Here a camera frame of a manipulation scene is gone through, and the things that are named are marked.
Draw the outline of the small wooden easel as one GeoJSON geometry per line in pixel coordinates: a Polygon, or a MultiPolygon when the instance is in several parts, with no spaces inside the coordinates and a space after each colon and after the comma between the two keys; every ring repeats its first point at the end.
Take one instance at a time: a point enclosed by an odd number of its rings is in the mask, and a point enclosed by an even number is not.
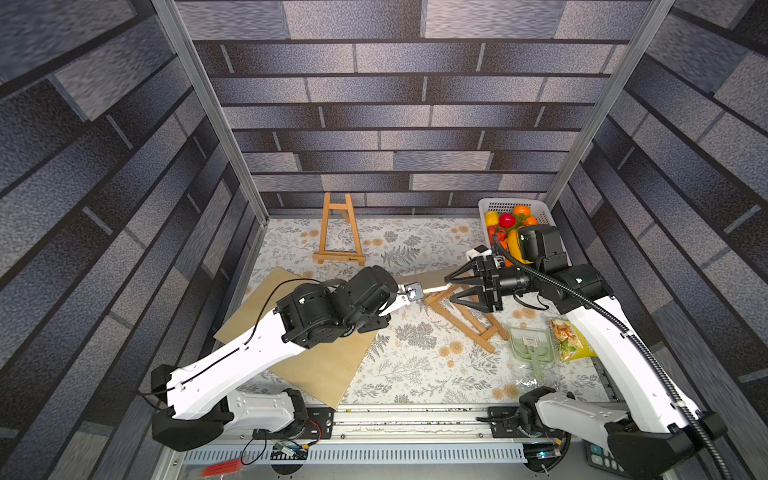
{"type": "Polygon", "coordinates": [[[351,194],[340,201],[335,201],[331,192],[323,194],[319,243],[312,260],[317,264],[336,261],[366,265],[351,194]]]}

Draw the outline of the thin plywood board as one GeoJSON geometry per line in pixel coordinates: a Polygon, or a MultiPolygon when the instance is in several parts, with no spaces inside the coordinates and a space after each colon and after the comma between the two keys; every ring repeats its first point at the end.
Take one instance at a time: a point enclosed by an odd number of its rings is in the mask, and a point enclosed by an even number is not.
{"type": "MultiPolygon", "coordinates": [[[[263,306],[275,303],[300,284],[299,277],[282,268],[268,271],[259,282],[247,287],[248,296],[224,322],[214,338],[227,344],[256,322],[263,306]]],[[[300,390],[310,405],[336,408],[358,372],[377,333],[353,333],[333,343],[321,343],[300,355],[284,360],[245,382],[238,389],[256,394],[276,394],[287,388],[300,390]]]]}
{"type": "Polygon", "coordinates": [[[433,293],[448,290],[451,283],[446,281],[445,278],[452,276],[458,270],[459,267],[454,266],[416,274],[412,276],[410,283],[419,283],[421,290],[424,293],[424,297],[427,297],[433,293]]]}

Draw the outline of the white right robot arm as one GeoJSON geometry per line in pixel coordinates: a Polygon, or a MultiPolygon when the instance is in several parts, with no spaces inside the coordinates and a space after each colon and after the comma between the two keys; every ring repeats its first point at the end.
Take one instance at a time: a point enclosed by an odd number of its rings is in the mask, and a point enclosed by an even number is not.
{"type": "Polygon", "coordinates": [[[626,403],[622,410],[606,410],[540,387],[520,400],[526,421],[600,446],[635,479],[656,479],[701,450],[709,453],[722,478],[730,478],[715,444],[727,431],[725,422],[676,385],[631,327],[598,270],[570,264],[554,226],[523,227],[518,238],[520,259],[495,240],[491,252],[447,275],[446,283],[466,288],[451,302],[493,313],[506,297],[539,294],[585,337],[626,403]]]}

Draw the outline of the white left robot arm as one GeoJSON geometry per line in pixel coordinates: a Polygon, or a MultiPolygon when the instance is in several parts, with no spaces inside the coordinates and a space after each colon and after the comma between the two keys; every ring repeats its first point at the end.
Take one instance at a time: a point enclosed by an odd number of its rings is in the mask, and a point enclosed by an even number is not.
{"type": "Polygon", "coordinates": [[[187,366],[152,372],[150,394],[162,404],[152,416],[155,441],[185,452],[235,428],[266,439],[301,434],[309,416],[298,390],[251,395],[238,387],[319,344],[383,329],[393,311],[424,297],[420,283],[399,284],[380,266],[365,267],[348,281],[293,283],[292,292],[234,340],[187,366]]]}

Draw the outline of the yellow toy bananas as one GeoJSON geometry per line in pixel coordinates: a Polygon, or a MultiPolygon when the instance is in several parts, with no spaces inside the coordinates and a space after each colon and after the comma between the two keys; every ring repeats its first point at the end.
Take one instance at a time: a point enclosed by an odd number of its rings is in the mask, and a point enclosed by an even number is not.
{"type": "Polygon", "coordinates": [[[507,230],[507,245],[508,245],[508,251],[513,258],[515,258],[516,260],[524,264],[527,264],[527,261],[522,256],[522,251],[520,247],[520,236],[518,234],[517,229],[510,228],[507,230]]]}

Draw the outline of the red toy apple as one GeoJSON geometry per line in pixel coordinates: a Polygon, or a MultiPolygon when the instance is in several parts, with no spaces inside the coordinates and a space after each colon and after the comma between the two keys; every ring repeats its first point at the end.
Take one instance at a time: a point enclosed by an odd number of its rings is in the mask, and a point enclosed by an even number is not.
{"type": "Polygon", "coordinates": [[[503,229],[511,229],[517,225],[517,217],[511,213],[502,213],[498,219],[498,226],[503,229]]]}

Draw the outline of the yellow toy lemon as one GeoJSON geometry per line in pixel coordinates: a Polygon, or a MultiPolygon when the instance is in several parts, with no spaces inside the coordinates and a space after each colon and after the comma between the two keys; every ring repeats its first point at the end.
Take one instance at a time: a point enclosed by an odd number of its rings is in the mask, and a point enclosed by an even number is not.
{"type": "Polygon", "coordinates": [[[496,211],[488,211],[484,216],[484,220],[487,227],[497,226],[499,224],[499,214],[496,211]]]}

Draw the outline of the orange toy fruit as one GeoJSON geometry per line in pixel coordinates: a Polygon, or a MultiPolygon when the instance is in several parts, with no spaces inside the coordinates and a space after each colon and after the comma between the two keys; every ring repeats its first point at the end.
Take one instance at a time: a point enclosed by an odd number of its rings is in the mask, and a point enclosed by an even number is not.
{"type": "Polygon", "coordinates": [[[528,206],[518,205],[514,207],[513,213],[522,218],[527,218],[531,215],[531,210],[528,206]]]}

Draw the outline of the yellow snack bag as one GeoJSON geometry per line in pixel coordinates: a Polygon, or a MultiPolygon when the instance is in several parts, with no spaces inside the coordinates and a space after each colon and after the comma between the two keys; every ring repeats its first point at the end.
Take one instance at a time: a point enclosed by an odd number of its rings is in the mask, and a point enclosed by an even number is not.
{"type": "Polygon", "coordinates": [[[562,362],[593,358],[597,353],[570,322],[564,319],[551,319],[550,325],[555,340],[559,343],[559,356],[562,362]]]}

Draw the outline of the black calculator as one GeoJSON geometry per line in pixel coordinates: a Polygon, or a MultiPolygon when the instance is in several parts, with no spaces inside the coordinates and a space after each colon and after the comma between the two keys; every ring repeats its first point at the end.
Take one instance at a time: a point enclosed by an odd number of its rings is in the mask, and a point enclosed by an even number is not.
{"type": "Polygon", "coordinates": [[[598,470],[631,478],[616,458],[606,449],[590,442],[585,443],[587,463],[598,470]]]}

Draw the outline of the red object bottom left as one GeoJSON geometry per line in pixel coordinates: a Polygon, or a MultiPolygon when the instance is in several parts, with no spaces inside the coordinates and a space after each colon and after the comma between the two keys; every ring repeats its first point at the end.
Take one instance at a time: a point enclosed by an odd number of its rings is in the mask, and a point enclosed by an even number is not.
{"type": "Polygon", "coordinates": [[[246,465],[241,459],[233,459],[206,466],[200,473],[200,479],[224,480],[239,474],[246,465]]]}

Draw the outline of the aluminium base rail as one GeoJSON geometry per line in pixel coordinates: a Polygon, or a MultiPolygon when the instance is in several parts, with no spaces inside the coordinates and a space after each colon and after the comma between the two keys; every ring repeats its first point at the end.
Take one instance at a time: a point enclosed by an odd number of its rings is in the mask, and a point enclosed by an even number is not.
{"type": "Polygon", "coordinates": [[[217,440],[175,448],[175,461],[209,466],[241,459],[288,475],[304,466],[539,464],[553,468],[572,437],[524,429],[516,405],[310,407],[292,434],[239,427],[217,440]]]}

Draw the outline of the aluminium corner post right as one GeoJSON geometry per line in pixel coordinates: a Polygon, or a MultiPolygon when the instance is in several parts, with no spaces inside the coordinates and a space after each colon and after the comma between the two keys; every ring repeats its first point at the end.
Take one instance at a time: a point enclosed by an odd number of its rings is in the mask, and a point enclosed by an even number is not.
{"type": "Polygon", "coordinates": [[[543,202],[549,209],[552,209],[559,201],[576,167],[585,156],[595,135],[659,31],[663,21],[670,13],[674,3],[674,0],[655,0],[650,3],[638,30],[628,43],[622,59],[608,79],[584,127],[576,136],[561,168],[543,198],[543,202]]]}

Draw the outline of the aluminium corner post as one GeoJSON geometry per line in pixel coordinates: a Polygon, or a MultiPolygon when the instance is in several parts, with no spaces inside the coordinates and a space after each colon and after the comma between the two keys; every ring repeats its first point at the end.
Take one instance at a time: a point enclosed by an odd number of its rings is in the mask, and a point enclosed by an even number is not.
{"type": "Polygon", "coordinates": [[[585,156],[595,135],[659,31],[663,21],[670,13],[674,3],[674,0],[655,0],[650,3],[638,30],[628,43],[622,59],[608,79],[584,127],[576,136],[561,168],[543,198],[543,202],[549,209],[552,209],[559,201],[576,167],[585,156]]]}
{"type": "Polygon", "coordinates": [[[259,223],[266,227],[269,221],[266,206],[252,180],[245,159],[237,145],[232,129],[225,118],[212,83],[182,21],[175,2],[171,0],[152,0],[151,3],[214,132],[219,138],[227,160],[243,186],[246,197],[255,210],[259,223]]]}

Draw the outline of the aluminium corner post left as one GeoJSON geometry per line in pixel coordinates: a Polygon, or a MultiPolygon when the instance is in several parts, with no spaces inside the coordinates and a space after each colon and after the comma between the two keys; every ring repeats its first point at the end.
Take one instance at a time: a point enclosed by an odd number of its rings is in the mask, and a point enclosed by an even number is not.
{"type": "Polygon", "coordinates": [[[269,221],[266,206],[252,180],[245,159],[237,145],[232,129],[225,118],[212,83],[182,21],[175,2],[171,0],[152,0],[151,3],[214,132],[219,138],[227,160],[243,186],[246,197],[255,210],[259,223],[266,227],[269,221]]]}

